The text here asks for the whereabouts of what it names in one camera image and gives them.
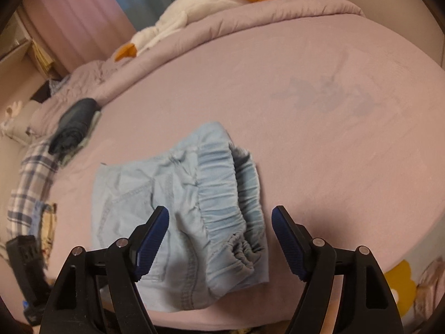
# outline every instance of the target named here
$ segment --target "wrinkled bedding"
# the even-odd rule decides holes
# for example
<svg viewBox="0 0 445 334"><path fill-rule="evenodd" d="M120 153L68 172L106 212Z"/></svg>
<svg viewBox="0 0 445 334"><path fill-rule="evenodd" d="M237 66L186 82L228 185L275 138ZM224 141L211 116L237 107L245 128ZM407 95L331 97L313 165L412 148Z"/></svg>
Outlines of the wrinkled bedding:
<svg viewBox="0 0 445 334"><path fill-rule="evenodd" d="M63 113L77 100L93 98L103 107L153 70L211 40L279 21L333 14L363 16L359 7L346 0L272 0L221 11L190 24L134 61L108 59L79 67L33 115L31 128L40 136L53 134Z"/></svg>
<svg viewBox="0 0 445 334"><path fill-rule="evenodd" d="M58 217L49 273L57 276L74 246L91 247L101 163L154 157L219 121L255 158L270 281L203 310L150 317L200 330L290 319L303 285L272 231L273 207L284 205L333 246L367 245L391 269L444 212L444 91L440 66L343 0L268 1L193 23L90 91L103 116L51 189Z"/></svg>

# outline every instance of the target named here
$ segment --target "silver bolt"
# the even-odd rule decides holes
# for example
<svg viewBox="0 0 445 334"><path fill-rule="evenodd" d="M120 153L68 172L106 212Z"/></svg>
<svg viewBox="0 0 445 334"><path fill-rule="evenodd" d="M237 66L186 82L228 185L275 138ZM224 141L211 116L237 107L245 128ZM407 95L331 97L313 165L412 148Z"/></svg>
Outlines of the silver bolt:
<svg viewBox="0 0 445 334"><path fill-rule="evenodd" d="M124 247L127 246L128 240L127 239L119 239L116 241L117 247Z"/></svg>
<svg viewBox="0 0 445 334"><path fill-rule="evenodd" d="M371 252L371 251L369 251L369 249L366 246L360 246L359 251L363 255L369 255L369 253Z"/></svg>
<svg viewBox="0 0 445 334"><path fill-rule="evenodd" d="M72 249L71 253L74 256L80 255L83 252L83 248L80 246L76 246L74 249Z"/></svg>
<svg viewBox="0 0 445 334"><path fill-rule="evenodd" d="M324 244L325 244L324 240L323 240L323 239L319 239L319 238L313 239L313 240L312 240L312 243L313 243L315 246L318 246L318 247L323 247Z"/></svg>

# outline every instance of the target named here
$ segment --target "plaid shirt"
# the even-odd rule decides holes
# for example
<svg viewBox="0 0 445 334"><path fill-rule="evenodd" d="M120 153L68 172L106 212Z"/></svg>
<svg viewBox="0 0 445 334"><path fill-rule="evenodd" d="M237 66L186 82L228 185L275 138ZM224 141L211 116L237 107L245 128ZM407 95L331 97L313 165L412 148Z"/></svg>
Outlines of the plaid shirt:
<svg viewBox="0 0 445 334"><path fill-rule="evenodd" d="M57 171L57 156L48 153L49 140L29 146L19 170L19 185L11 192L7 232L13 239L27 235L36 201L45 201Z"/></svg>

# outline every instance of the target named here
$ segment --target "rolled dark jeans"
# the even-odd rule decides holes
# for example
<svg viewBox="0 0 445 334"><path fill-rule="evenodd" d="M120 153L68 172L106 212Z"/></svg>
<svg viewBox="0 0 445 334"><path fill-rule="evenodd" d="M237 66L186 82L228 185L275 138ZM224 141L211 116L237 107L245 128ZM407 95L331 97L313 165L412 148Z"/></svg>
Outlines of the rolled dark jeans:
<svg viewBox="0 0 445 334"><path fill-rule="evenodd" d="M49 154L64 157L76 148L86 137L95 112L100 110L99 104L92 98L77 101L69 108L59 121L57 132L51 138Z"/></svg>

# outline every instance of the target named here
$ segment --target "yellow flower print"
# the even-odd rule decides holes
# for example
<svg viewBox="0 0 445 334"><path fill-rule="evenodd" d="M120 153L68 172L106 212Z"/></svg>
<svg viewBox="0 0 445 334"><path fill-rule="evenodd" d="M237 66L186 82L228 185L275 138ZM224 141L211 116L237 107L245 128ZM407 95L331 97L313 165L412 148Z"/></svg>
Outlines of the yellow flower print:
<svg viewBox="0 0 445 334"><path fill-rule="evenodd" d="M399 314L403 317L416 299L416 283L411 280L411 268L408 261L403 260L385 274L391 292L394 296Z"/></svg>

